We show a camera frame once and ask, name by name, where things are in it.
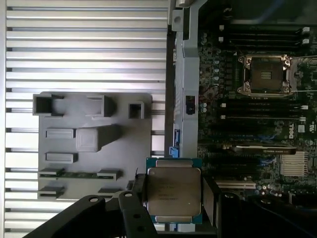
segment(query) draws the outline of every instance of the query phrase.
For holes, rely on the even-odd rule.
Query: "capacitor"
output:
[[[268,199],[262,199],[261,202],[264,204],[271,204],[271,201]]]
[[[310,147],[310,145],[311,145],[311,143],[310,143],[309,140],[305,140],[305,144],[306,144],[306,146],[308,146],[308,147]]]
[[[271,195],[275,196],[275,197],[278,196],[278,192],[275,191],[275,190],[271,190],[269,193],[270,193]]]
[[[201,103],[201,104],[200,104],[200,107],[201,107],[201,108],[207,107],[207,103]]]

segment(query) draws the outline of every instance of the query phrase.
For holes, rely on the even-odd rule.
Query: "pcie slot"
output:
[[[287,117],[287,115],[298,115],[300,116],[303,112],[298,109],[294,110],[285,110],[283,108],[275,108],[275,109],[270,109],[270,108],[230,108],[230,109],[224,109],[220,110],[220,112],[226,113],[228,116],[234,116],[238,117],[241,113],[243,115],[247,116],[248,114],[265,114],[265,115],[279,115],[280,117]]]
[[[264,130],[266,129],[266,127],[264,129],[259,127],[257,123],[235,124],[235,123],[221,123],[221,122],[215,125],[211,125],[209,128],[210,130],[212,130],[213,135],[217,135],[218,132],[220,132],[220,134],[225,134],[225,135],[227,134],[254,135],[255,133],[261,133],[261,132],[264,133]]]
[[[235,119],[269,119],[269,120],[298,120],[298,121],[305,121],[305,117],[295,117],[295,118],[283,118],[283,117],[267,117],[265,115],[252,115],[250,117],[235,117],[235,116],[227,116],[221,115],[220,119],[228,119],[228,120],[235,120]]]
[[[256,189],[256,183],[253,181],[216,180],[216,183],[219,188]]]
[[[303,111],[302,107],[292,107],[288,105],[230,105],[229,107],[221,107],[220,109],[223,111],[250,111],[250,112],[299,112],[301,113]]]

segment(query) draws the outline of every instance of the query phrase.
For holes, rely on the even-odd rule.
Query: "green circuit board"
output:
[[[273,46],[269,50],[250,47],[253,29],[240,30],[247,43],[234,41],[234,34],[234,40],[226,42],[230,33],[223,38],[214,31],[199,34],[198,156],[203,159],[203,173],[220,180],[254,182],[255,189],[246,194],[315,193],[317,29],[309,28],[305,35],[294,33],[297,38],[293,39],[305,45],[288,48],[270,45],[284,36],[275,33],[278,28],[264,26],[261,31],[267,30],[271,37],[264,36],[264,46]],[[280,69],[281,56],[290,60],[287,69]],[[251,84],[251,95],[239,92],[246,89],[246,82]],[[291,89],[281,96],[285,82]],[[235,146],[296,148],[296,153],[235,153],[228,149]]]

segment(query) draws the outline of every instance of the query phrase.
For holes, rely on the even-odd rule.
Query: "cpu socket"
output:
[[[287,55],[246,55],[243,86],[238,93],[250,97],[281,98],[293,94],[289,82],[291,58]]]

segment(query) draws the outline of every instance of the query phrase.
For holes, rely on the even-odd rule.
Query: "cable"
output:
[[[239,47],[235,43],[233,43],[232,41],[230,41],[230,43],[237,49],[237,51],[240,52],[241,57],[244,57],[244,53],[242,53],[242,51],[239,49]]]
[[[317,92],[317,90],[295,90],[295,93]]]
[[[272,136],[259,135],[258,137],[260,140],[273,140],[276,137],[276,134]]]
[[[279,218],[282,218],[284,221],[290,223],[291,225],[293,225],[294,227],[296,227],[297,229],[299,229],[300,231],[304,232],[305,234],[307,234],[308,236],[312,237],[312,238],[316,238],[316,236],[314,236],[313,234],[311,234],[310,232],[306,231],[305,229],[301,228],[300,226],[298,226],[297,224],[293,223],[292,221],[288,220],[286,217],[276,213],[276,212],[273,212],[269,209],[266,209],[264,207],[262,207],[260,204],[258,204],[257,202],[254,202],[254,204],[256,204],[258,207],[262,208],[263,210],[267,211],[267,212],[270,212],[276,216],[278,216]]]
[[[317,57],[317,55],[292,57],[292,60],[295,60],[295,59],[304,59],[304,58],[314,58],[314,57]]]
[[[274,163],[274,159],[261,160],[260,166],[265,167],[265,166],[273,164],[273,163]]]
[[[265,12],[256,21],[261,24],[267,20],[282,4],[284,0],[275,0],[270,7],[268,7]]]

